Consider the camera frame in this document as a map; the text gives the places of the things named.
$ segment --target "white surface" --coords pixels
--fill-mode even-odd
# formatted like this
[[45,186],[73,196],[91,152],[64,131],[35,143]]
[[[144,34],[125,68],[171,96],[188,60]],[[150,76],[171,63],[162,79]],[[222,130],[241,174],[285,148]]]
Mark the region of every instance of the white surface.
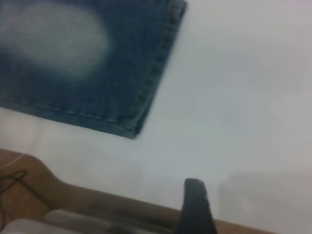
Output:
[[188,0],[137,140],[0,110],[0,147],[62,180],[179,209],[205,181],[215,217],[312,233],[312,3]]

